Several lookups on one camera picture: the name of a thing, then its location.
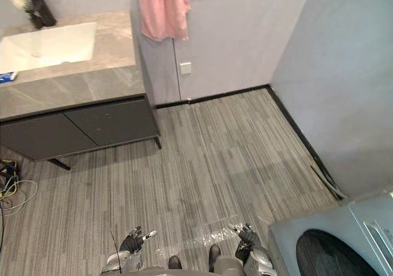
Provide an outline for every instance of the gray cabinet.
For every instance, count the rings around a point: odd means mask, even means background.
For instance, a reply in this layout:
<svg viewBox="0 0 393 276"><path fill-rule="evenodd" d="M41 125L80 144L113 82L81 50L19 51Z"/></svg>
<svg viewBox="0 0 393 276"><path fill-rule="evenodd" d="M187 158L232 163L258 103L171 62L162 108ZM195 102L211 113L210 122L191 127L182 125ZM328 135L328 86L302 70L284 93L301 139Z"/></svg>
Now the gray cabinet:
<svg viewBox="0 0 393 276"><path fill-rule="evenodd" d="M34 160L97 147L63 114L4 124L0 128L0 142Z"/></svg>
<svg viewBox="0 0 393 276"><path fill-rule="evenodd" d="M66 112L98 146L153 138L158 135L146 100L106 104Z"/></svg>
<svg viewBox="0 0 393 276"><path fill-rule="evenodd" d="M148 138L161 149L159 134L147 98L138 97L2 123L0 144L30 159L45 160Z"/></svg>

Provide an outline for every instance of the white flower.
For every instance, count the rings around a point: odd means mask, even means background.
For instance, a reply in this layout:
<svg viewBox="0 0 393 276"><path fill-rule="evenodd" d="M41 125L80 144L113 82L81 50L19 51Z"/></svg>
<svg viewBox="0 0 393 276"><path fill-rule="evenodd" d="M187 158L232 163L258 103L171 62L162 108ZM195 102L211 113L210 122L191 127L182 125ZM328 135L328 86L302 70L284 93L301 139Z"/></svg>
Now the white flower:
<svg viewBox="0 0 393 276"><path fill-rule="evenodd" d="M14 6L19 10L26 10L31 5L31 0L11 0Z"/></svg>

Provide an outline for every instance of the washing machine door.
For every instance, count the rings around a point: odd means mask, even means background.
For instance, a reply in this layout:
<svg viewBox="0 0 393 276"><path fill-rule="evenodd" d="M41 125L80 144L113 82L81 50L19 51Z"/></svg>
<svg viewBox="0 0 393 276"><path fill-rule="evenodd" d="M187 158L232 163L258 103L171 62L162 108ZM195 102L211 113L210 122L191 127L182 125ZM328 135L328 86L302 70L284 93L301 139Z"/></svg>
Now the washing machine door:
<svg viewBox="0 0 393 276"><path fill-rule="evenodd" d="M347 244L320 230L303 233L296 244L296 256L302 276L378 276Z"/></svg>

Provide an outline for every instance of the cabinet door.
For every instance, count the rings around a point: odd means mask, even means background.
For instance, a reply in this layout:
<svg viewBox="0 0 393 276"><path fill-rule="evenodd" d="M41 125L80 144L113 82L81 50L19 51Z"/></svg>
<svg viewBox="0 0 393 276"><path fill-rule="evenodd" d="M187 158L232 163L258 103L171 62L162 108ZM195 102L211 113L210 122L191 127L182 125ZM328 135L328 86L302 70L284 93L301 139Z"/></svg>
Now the cabinet door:
<svg viewBox="0 0 393 276"><path fill-rule="evenodd" d="M145 100L133 100L66 113L98 146L157 136L158 131Z"/></svg>
<svg viewBox="0 0 393 276"><path fill-rule="evenodd" d="M2 125L0 142L34 160L96 147L96 144L63 114Z"/></svg>

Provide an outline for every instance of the faucet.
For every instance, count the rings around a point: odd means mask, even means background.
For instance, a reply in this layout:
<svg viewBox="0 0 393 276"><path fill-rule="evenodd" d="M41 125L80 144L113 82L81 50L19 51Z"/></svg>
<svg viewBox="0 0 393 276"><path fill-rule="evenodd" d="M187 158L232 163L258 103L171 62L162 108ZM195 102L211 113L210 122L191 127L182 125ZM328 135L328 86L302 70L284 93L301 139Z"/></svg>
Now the faucet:
<svg viewBox="0 0 393 276"><path fill-rule="evenodd" d="M30 14L30 21L36 29L56 24L56 19L44 0L31 0L31 3L32 7L26 10L26 12Z"/></svg>

